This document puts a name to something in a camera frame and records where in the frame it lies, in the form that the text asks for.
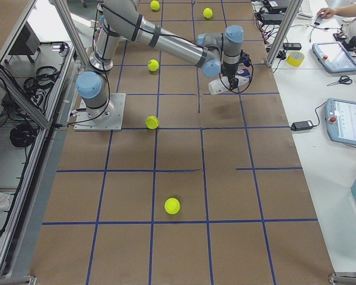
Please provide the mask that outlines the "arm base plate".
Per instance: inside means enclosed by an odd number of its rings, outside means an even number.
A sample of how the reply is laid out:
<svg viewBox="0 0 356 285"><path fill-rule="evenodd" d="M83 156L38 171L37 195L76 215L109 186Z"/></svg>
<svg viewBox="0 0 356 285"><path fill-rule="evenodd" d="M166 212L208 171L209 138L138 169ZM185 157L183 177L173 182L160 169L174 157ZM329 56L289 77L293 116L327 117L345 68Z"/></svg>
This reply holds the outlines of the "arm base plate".
<svg viewBox="0 0 356 285"><path fill-rule="evenodd" d="M102 109L87 109L77 114L74 125L76 131L121 131L125 109L126 94L112 93L109 105L101 114Z"/></svg>

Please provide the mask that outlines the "person's hand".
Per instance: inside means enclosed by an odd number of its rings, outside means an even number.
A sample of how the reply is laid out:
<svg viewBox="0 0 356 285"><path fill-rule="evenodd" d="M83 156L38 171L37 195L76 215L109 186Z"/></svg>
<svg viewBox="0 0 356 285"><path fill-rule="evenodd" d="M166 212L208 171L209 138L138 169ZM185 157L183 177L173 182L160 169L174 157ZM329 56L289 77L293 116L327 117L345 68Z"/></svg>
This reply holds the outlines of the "person's hand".
<svg viewBox="0 0 356 285"><path fill-rule="evenodd" d="M322 8L317 12L317 17L318 18L332 18L335 15L335 10L333 8Z"/></svg>

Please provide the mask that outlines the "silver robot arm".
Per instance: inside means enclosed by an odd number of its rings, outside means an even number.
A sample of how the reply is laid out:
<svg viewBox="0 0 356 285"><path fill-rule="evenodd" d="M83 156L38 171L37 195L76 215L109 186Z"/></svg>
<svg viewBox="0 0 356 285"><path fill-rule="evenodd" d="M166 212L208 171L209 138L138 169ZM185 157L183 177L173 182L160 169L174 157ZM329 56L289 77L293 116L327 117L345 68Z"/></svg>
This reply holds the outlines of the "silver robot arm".
<svg viewBox="0 0 356 285"><path fill-rule="evenodd" d="M223 33L198 35L195 43L173 34L159 25L147 21L137 11L138 1L99 1L102 12L101 31L89 63L93 70L110 71L112 56L120 37L141 42L151 48L180 58L198 68L204 76L212 78L208 84L211 94L233 91L250 82L247 71L239 71L242 63L244 30L233 25Z"/></svg>

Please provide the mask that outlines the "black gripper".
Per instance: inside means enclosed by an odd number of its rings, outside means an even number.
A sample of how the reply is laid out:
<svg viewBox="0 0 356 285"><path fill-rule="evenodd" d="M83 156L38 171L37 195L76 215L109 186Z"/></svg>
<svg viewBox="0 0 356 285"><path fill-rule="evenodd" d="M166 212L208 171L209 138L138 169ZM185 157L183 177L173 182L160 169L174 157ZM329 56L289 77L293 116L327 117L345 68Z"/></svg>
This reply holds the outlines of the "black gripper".
<svg viewBox="0 0 356 285"><path fill-rule="evenodd" d="M221 67L221 75L222 77L221 82L225 85L226 81L223 80L223 77L227 78L228 80L228 90L234 90L238 87L239 80L236 78L236 72L238 70L238 64L222 64Z"/></svg>

